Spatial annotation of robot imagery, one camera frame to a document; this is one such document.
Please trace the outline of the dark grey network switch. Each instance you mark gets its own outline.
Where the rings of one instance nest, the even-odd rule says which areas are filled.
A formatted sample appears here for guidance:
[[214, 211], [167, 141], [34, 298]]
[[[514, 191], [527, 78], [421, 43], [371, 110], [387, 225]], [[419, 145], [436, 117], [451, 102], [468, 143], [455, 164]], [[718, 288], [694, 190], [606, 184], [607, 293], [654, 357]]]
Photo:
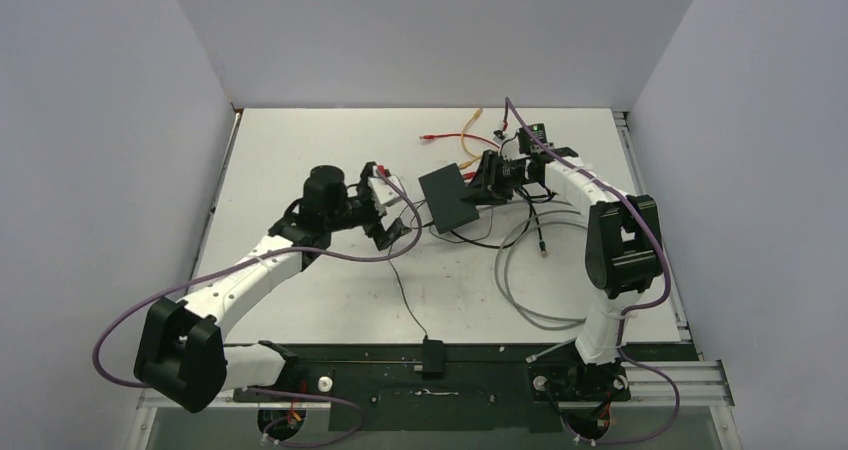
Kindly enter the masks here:
[[463, 199], [466, 184], [453, 163], [418, 178], [433, 226], [439, 234], [458, 229], [480, 218], [477, 207]]

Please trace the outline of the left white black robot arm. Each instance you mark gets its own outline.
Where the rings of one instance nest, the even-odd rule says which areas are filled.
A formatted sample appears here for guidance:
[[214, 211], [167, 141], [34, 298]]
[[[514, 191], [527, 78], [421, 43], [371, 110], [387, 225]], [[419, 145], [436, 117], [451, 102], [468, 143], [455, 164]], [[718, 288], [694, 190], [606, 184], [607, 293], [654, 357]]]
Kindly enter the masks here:
[[307, 270], [330, 249], [336, 232], [361, 229], [380, 251], [411, 229], [401, 219], [389, 226], [389, 207], [407, 202], [400, 179], [368, 162], [355, 191], [335, 166], [313, 168], [302, 195], [238, 263], [190, 282], [190, 293], [157, 298], [149, 307], [133, 373], [137, 380], [197, 413], [225, 390], [260, 387], [271, 399], [290, 398], [298, 373], [295, 356], [270, 341], [226, 344], [227, 335], [273, 290]]

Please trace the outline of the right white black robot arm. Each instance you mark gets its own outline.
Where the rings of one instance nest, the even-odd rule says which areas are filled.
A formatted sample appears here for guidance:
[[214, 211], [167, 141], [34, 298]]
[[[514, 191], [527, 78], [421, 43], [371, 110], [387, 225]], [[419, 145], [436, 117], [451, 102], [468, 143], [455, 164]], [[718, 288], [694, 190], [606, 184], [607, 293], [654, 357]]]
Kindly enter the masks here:
[[646, 308], [643, 293], [656, 277], [669, 286], [656, 202], [616, 188], [568, 147], [555, 148], [540, 125], [517, 133], [521, 158], [500, 151], [481, 154], [464, 200], [497, 205], [526, 184], [563, 198], [586, 223], [585, 268], [598, 294], [574, 341], [581, 361], [565, 372], [565, 389], [579, 398], [623, 387], [621, 351], [628, 318]]

